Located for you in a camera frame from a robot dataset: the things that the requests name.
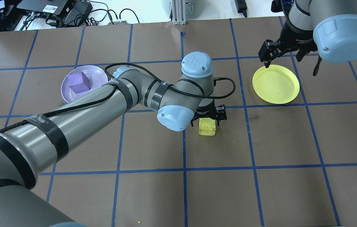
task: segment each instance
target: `black connector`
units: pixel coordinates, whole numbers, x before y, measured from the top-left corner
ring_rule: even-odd
[[[236,9],[238,13],[243,13],[244,17],[247,17],[247,4],[245,0],[235,0]]]

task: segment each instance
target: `cable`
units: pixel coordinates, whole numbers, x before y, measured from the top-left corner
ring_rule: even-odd
[[[105,68],[105,73],[108,75],[108,76],[111,76],[112,78],[113,75],[111,75],[107,70],[113,66],[134,66],[134,67],[137,67],[139,69],[142,69],[144,70],[145,72],[147,72],[150,76],[152,76],[155,80],[157,80],[157,82],[161,82],[161,79],[159,79],[157,76],[155,76],[153,73],[151,73],[149,70],[145,69],[144,67],[142,66],[138,66],[138,65],[135,65],[133,63],[128,63],[128,62],[125,62],[125,63],[114,63],[114,64],[111,64],[109,66],[107,66]],[[182,94],[182,95],[185,95],[185,96],[190,96],[190,97],[195,97],[195,98],[200,98],[200,99],[224,99],[224,98],[227,98],[229,97],[230,95],[232,95],[235,90],[236,90],[236,85],[235,85],[235,82],[230,79],[230,78],[226,78],[226,77],[218,77],[218,78],[214,78],[214,80],[229,80],[230,82],[232,82],[232,85],[233,85],[233,90],[231,92],[229,92],[228,94],[224,95],[224,96],[205,96],[205,95],[195,95],[195,94],[191,94],[191,93],[187,93],[187,92],[183,92],[181,90],[178,90],[178,89],[175,89],[171,86],[167,87],[168,89],[172,90],[173,92],[177,92],[179,94]]]
[[[111,91],[111,93],[108,96],[106,96],[106,97],[104,97],[102,99],[99,99],[99,100],[93,101],[93,102],[84,103],[84,104],[77,105],[77,106],[64,108],[64,109],[54,110],[54,111],[51,111],[51,112],[43,113],[43,115],[46,116],[47,118],[49,118],[49,117],[54,116],[54,115],[58,115],[58,114],[65,113],[65,112],[69,112],[69,111],[72,111],[72,110],[82,109],[82,108],[85,108],[85,107],[88,107],[88,106],[92,106],[92,105],[96,105],[96,104],[99,104],[101,102],[104,102],[107,99],[111,98],[111,96],[113,96],[115,91],[117,90],[116,86],[112,85],[112,87],[113,87],[113,90]],[[17,127],[22,126],[22,125],[25,125],[27,123],[28,123],[28,121],[26,121],[26,120],[23,120],[21,122],[17,122],[14,125],[10,125],[10,126],[8,126],[6,128],[2,128],[0,130],[0,133],[7,132],[7,131],[9,131],[11,129],[17,128]]]
[[[282,11],[284,12],[285,19],[289,20],[289,12],[285,9],[285,0],[281,0]]]
[[[125,9],[121,10],[121,12],[120,12],[120,20],[121,20],[121,13],[122,13],[124,10],[129,10],[129,11],[133,12],[133,13],[134,13],[134,15],[135,15],[135,17],[136,17],[136,18],[137,18],[137,20],[138,20],[138,24],[140,23],[140,22],[139,22],[139,19],[138,19],[137,14],[134,12],[134,10],[129,9],[129,8],[125,8]]]

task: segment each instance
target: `brown table surface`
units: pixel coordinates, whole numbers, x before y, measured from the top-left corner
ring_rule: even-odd
[[[276,59],[298,76],[301,92],[288,105],[268,104],[252,76],[263,66],[262,42],[276,40],[281,23],[0,33],[0,128],[63,105],[61,82],[83,65],[128,61],[176,82],[183,55],[199,50],[213,58],[215,76],[237,85],[216,101],[228,107],[216,136],[170,131],[138,105],[47,169],[33,192],[90,227],[357,227],[357,61],[323,62],[313,77],[316,53],[299,63],[296,53]],[[222,82],[216,93],[230,89]]]

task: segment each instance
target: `purple foam block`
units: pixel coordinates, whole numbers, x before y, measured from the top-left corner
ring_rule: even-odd
[[[69,74],[68,84],[75,94],[90,90],[89,79],[83,72]]]

